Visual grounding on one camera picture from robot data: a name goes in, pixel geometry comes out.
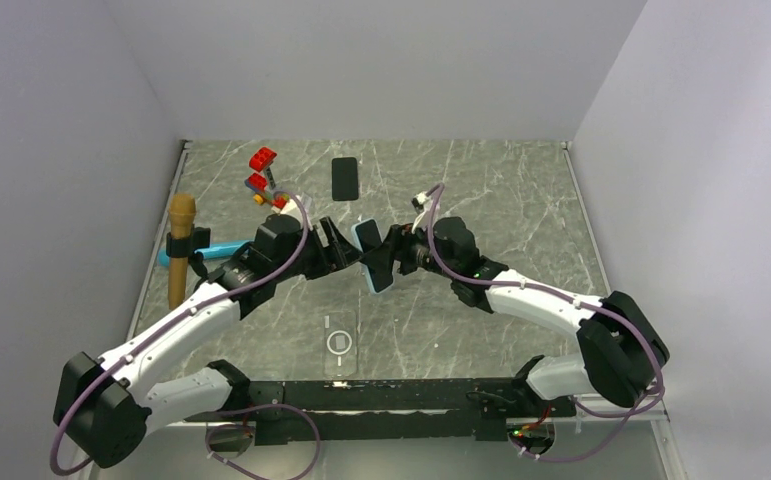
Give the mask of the phone with blue case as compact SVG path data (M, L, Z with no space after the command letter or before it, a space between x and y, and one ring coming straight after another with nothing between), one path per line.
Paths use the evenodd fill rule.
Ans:
M374 219L366 219L351 227L356 248L361 251L361 264L368 288L373 294L381 294L394 283L393 266L389 261L388 249L381 238Z

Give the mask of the black phone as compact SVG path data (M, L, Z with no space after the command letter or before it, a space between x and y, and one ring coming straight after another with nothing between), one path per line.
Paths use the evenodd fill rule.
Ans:
M336 202L356 201L360 197L359 162L356 157L331 161L331 198Z

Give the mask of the clear magsafe phone case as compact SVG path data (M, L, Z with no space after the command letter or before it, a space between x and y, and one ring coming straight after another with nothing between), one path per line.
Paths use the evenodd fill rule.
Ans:
M342 380L355 376L359 370L358 314L336 311L323 318L323 374L326 379Z

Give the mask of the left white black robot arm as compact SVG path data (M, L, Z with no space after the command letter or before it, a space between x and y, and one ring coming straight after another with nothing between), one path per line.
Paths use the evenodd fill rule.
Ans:
M142 334L97 358L80 352L64 366L54 408L58 430L51 467L69 437L102 468L127 458L150 433L188 417L215 412L240 417L252 404L251 381L226 360L164 382L163 374L211 337L240 323L270 300L279 283L318 279L361 260L328 217L309 226L271 215L254 238L212 271L193 294Z

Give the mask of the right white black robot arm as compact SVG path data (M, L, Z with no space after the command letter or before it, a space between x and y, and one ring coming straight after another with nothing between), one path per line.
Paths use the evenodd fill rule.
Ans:
M459 217L436 221L431 232L393 225L385 236L368 219L353 226L352 237L374 293L387 289L396 273L425 270L447 278L457 299L471 308L527 320L577 342L577 353L538 355L515 375L512 399L525 415L539 414L551 400L581 394L633 408L670 359L631 296L574 294L524 277L482 255Z

